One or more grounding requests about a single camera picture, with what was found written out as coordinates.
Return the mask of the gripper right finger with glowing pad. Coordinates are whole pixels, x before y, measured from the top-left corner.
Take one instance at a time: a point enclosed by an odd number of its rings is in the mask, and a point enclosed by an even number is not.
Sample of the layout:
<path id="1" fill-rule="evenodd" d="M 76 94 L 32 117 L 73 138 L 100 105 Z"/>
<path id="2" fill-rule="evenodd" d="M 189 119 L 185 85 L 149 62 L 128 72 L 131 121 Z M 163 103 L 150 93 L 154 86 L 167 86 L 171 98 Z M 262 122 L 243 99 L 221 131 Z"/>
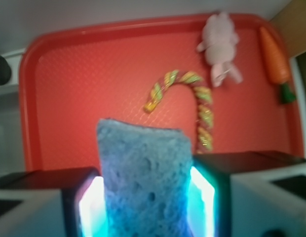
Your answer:
<path id="1" fill-rule="evenodd" d="M 195 237 L 306 237 L 306 158 L 278 151 L 193 156 Z"/>

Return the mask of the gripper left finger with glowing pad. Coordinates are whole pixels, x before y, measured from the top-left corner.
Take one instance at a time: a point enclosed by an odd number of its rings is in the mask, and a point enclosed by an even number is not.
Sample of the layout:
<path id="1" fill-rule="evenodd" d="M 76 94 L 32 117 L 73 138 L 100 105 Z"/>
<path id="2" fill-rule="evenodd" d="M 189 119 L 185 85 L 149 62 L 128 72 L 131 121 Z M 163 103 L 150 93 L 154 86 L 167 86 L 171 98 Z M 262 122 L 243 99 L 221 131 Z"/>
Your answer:
<path id="1" fill-rule="evenodd" d="M 0 177 L 0 237 L 103 237 L 103 178 L 94 167 Z"/>

